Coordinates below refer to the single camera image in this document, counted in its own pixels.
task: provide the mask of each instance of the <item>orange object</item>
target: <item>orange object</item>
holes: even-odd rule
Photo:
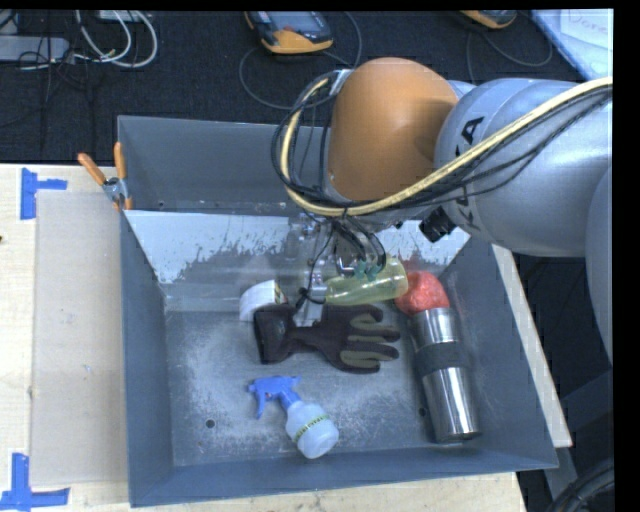
[[[113,146],[113,160],[115,162],[118,178],[123,180],[127,177],[127,168],[124,164],[124,155],[122,154],[122,143],[116,142]]]
[[[450,307],[449,297],[440,280],[426,270],[407,273],[409,290],[395,299],[397,308],[404,314],[416,313],[434,308]]]
[[[86,153],[78,153],[78,162],[89,172],[98,185],[102,186],[106,183],[107,178],[93,161],[93,158]]]
[[[349,75],[331,121],[328,174],[347,199],[382,199],[431,174],[436,140],[458,102],[418,62],[381,57]]]

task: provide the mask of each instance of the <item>blue spray nozzle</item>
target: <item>blue spray nozzle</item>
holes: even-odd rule
[[[298,382],[300,382],[300,377],[276,376],[254,380],[249,385],[249,391],[255,393],[258,399],[258,419],[262,416],[264,405],[268,401],[280,400],[280,404],[285,410],[294,402],[298,402],[300,396],[292,389]]]

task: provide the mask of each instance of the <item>black floor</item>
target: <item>black floor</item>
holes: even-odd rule
[[[43,45],[47,36],[64,37],[78,52],[88,51],[73,11],[16,12],[20,34],[42,37]],[[32,64],[26,55],[20,66],[0,63],[0,161],[75,164],[77,153],[85,151],[99,165],[112,165],[116,119],[122,114],[277,123],[283,110],[266,103],[291,105],[310,80],[344,67],[341,61],[351,65],[382,56],[406,57],[447,79],[476,84],[515,76],[583,81],[550,47],[526,11],[510,27],[492,32],[478,31],[456,12],[353,11],[351,17],[323,12],[335,38],[333,57],[296,61],[275,59],[261,48],[254,51],[257,40],[240,11],[150,14],[159,50],[144,68],[76,60],[74,65],[29,71],[20,68]],[[83,20],[105,51],[123,47],[117,24],[97,22],[91,11],[83,11]],[[140,62],[150,49],[149,31],[137,27],[133,37]],[[486,38],[513,58],[498,53]],[[522,64],[543,61],[540,66]],[[597,393],[605,405],[612,405],[612,388],[606,381],[611,365],[593,319],[584,260],[516,257],[560,398],[572,407],[589,409],[591,404],[575,397],[583,386],[604,376]],[[573,435],[570,452],[582,475],[613,456],[612,412],[579,425]],[[529,512],[545,510],[551,494],[544,473],[527,472],[519,478]],[[613,510],[612,494],[591,503],[591,510]]]

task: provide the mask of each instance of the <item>orange handle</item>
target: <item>orange handle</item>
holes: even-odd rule
[[[113,146],[113,160],[116,164],[118,178],[123,180],[127,177],[127,167],[124,164],[124,155],[122,154],[122,143],[116,142]]]
[[[86,153],[78,153],[78,162],[89,172],[98,185],[102,186],[105,184],[107,178],[105,178],[104,173],[89,155]]]

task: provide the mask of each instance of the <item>plastic bottle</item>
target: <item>plastic bottle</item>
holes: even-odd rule
[[[404,266],[397,258],[388,258],[385,267],[373,280],[366,276],[338,276],[329,279],[325,299],[328,304],[355,306],[395,299],[404,295],[408,289]]]
[[[316,459],[335,446],[340,434],[322,407],[303,402],[291,389],[299,381],[300,377],[266,377],[253,381],[249,391],[258,399],[258,419],[262,416],[265,402],[280,401],[287,412],[287,434],[305,457]]]

